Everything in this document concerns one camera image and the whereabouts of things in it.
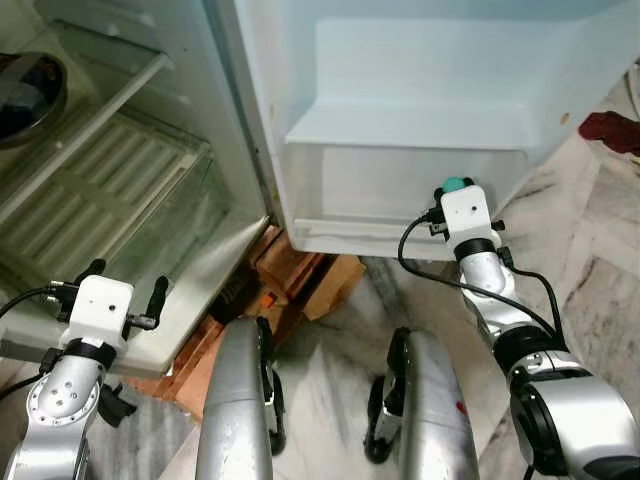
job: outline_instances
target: brown cardboard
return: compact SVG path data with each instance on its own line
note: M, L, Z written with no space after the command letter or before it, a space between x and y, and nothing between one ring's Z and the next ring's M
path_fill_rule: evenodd
M247 263L255 270L258 260L271 247L273 242L282 233L282 229L274 225L269 225L262 236L253 244L247 253Z
M309 297L302 312L317 320L343 305L356 287L365 266L354 255L339 255Z
M198 422L202 422L204 402L207 399L213 366L215 365L223 337L224 331L209 345L208 350L198 360L190 375L176 393L176 401L182 408L191 413Z
M222 333L224 325L213 320L213 317L208 317L213 322L213 327L207 332L207 334L200 340L198 346L191 354L184 367L177 375L166 392L162 395L164 400L174 400L182 385L187 381L191 372L198 364L200 359L207 353L211 346L215 343L216 339Z
M323 258L322 253L294 250L283 232L258 259L256 270L260 280L279 297L280 303L286 303L297 297Z
M198 347L198 344L207 335L207 333L214 328L216 323L217 322L215 322L212 317L208 316L198 324L173 361L171 375L165 375L164 377L157 379L125 377L123 380L140 393L156 398L164 398L165 400L173 400L173 398L166 395L167 389L169 389L178 374L183 370L187 361Z

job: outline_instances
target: white marble floor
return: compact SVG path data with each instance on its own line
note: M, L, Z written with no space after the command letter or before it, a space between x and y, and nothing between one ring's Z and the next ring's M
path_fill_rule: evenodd
M622 84L602 109L633 118ZM555 286L572 350L619 388L640 418L640 166L574 135L502 217L517 266L543 273ZM373 466L362 440L371 381L384 372L393 330L403 325L428 329L448 347L469 409L481 478L521 478L526 465L508 415L504 378L459 293L406 274L394 260L364 261L367 274L348 305L305 325L278 353L288 443L274 459L275 478L397 478L397 455ZM523 300L548 318L542 287L518 280ZM193 478L196 445L197 430L163 478L176 478L178 471Z

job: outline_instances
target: refrigerator door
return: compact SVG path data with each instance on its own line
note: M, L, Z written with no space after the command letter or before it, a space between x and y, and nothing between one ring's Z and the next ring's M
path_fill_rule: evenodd
M451 176L472 177L495 215L640 52L639 0L205 5L309 251L395 256ZM426 229L407 255L448 258Z
M41 28L51 27L43 34L36 27L29 45L39 39L59 52L70 78L81 76L87 88L72 82L67 106L77 122L60 125L64 135L48 134L33 171L24 171L22 157L0 162L16 166L0 176L0 199L11 200L0 202L0 230L10 232L0 250L12 255L0 262L0 289L8 270L19 272L16 281L72 280L96 254L108 260L106 275L135 285L139 313L155 279L168 276L160 326L133 331L114 366L165 372L268 221L224 60L200 0L36 0L34 7ZM2 15L0 24L4 32ZM20 25L12 16L6 28ZM65 327L26 303L3 318L0 355L39 361Z

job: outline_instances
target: wire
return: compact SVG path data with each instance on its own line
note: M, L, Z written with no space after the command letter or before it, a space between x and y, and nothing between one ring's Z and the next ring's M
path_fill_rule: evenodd
M531 477L533 477L533 472L535 470L533 469L533 467L531 465L529 465L527 467L527 470L524 472L524 477L522 477L522 480L531 480Z
M407 229L402 234L402 237L400 237L400 243L398 244L398 262L400 262L400 265L402 265L402 268L404 268L409 273L413 273L414 275L417 275L418 277L426 278L428 280L433 280L434 282L439 282L439 283L442 283L444 285L449 285L450 287L464 288L465 290L469 290L471 292L478 293L480 295L485 295L487 297L493 298L494 300L498 300L499 302L505 303L505 304L509 305L510 307L513 307L513 308L515 308L517 310L520 310L521 312L529 315L551 337L555 337L556 336L556 332L553 330L553 328L551 328L551 326L540 315L535 313L533 310L530 310L529 308L525 307L521 303L518 303L518 302L516 302L514 300L511 300L510 298L503 297L502 295L498 295L497 293L490 292L489 290L485 290L484 288L476 287L474 285L469 285L467 283L461 283L461 282L456 282L456 281L453 281L453 280L448 280L448 279L443 278L443 277L441 277L439 275L433 275L431 273L423 272L423 271L420 271L420 270L418 270L416 268L411 267L407 263L407 261L404 258L404 255L403 255L404 244L406 243L407 238L409 238L409 235L411 234L411 232L418 225L420 225L421 223L424 223L426 221L427 221L427 219L426 219L425 216L416 218L413 222L411 222L409 224Z
M566 343L564 341L564 332L562 331L562 320L560 318L560 309L558 308L558 301L556 300L556 294L553 292L553 287L549 280L545 278L544 275L537 272L529 272L527 270L520 270L514 266L510 266L509 269L517 274L522 275L523 277L531 277L535 278L544 285L544 289L547 291L547 296L549 297L549 304L551 305L551 315L553 316L553 328L555 329L555 335L558 341L561 343L561 346L566 348Z
M36 295L49 294L52 292L51 287L42 287L42 288L34 288L32 290L27 290L24 293L21 293L15 298L12 298L7 303L5 303L2 307L0 307L0 318L2 318L9 310L15 307L17 304L26 300L27 298L35 297Z
M20 390L21 388L26 387L27 385L30 385L33 382L37 382L38 380L40 380L42 378L42 376L43 376L42 373L38 373L37 375L34 375L33 377L25 378L24 380L22 380L22 381L20 381L18 383L14 383L10 387L7 387L4 390L0 391L0 402L2 400L4 400L5 397L8 397L9 395L11 395L13 392L15 392L17 390Z

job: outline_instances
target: refrigerator shelf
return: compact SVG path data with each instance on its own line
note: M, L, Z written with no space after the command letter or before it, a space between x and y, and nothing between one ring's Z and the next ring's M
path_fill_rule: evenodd
M452 176L497 214L640 51L638 0L222 3L302 250L395 256Z
M0 225L4 276L24 288L113 258L207 151L110 117Z

